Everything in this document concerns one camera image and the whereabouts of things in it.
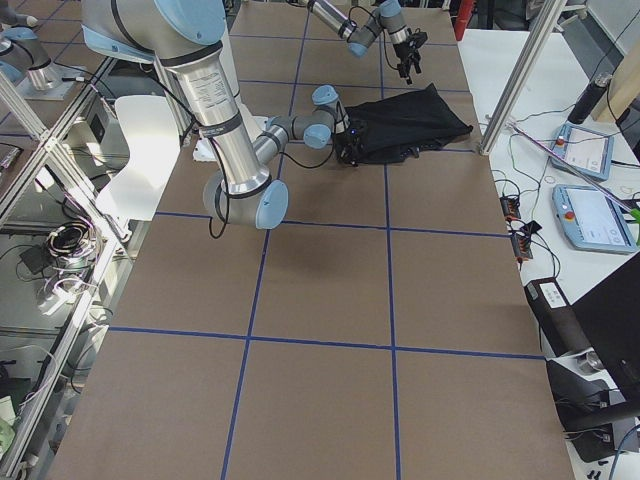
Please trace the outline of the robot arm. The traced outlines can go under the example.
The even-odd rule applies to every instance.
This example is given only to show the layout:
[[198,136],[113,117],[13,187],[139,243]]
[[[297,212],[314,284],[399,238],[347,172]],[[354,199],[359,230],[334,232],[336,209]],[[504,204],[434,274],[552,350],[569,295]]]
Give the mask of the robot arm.
[[397,57],[397,64],[392,69],[408,85],[412,84],[412,71],[421,73],[419,50],[428,35],[407,26],[398,1],[382,1],[372,11],[365,10],[368,18],[363,25],[358,25],[351,18],[351,13],[342,13],[330,1],[293,1],[292,5],[305,8],[320,19],[347,43],[349,51],[358,58],[363,57],[380,36],[388,34]]
[[277,227],[289,194],[272,177],[268,162],[293,139],[321,149],[349,127],[337,92],[324,85],[313,93],[312,114],[274,117],[250,138],[221,62],[226,15],[219,1],[85,1],[82,26],[90,49],[128,61],[159,62],[176,76],[200,136],[220,166],[204,188],[203,202],[224,223]]

